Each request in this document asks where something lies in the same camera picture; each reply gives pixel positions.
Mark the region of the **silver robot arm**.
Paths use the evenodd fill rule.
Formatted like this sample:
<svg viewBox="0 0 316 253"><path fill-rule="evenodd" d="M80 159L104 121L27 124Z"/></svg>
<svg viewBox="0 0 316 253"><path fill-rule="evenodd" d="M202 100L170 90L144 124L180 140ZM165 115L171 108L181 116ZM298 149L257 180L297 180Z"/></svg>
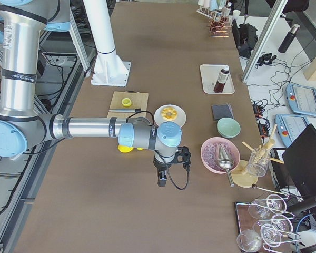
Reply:
<svg viewBox="0 0 316 253"><path fill-rule="evenodd" d="M49 140L73 137L117 138L122 146L154 151L158 184L182 153L182 130L174 122L159 126L132 119L66 118L34 110L38 48L42 30L70 29L69 1L0 1L4 19L0 98L0 156L13 157Z"/></svg>

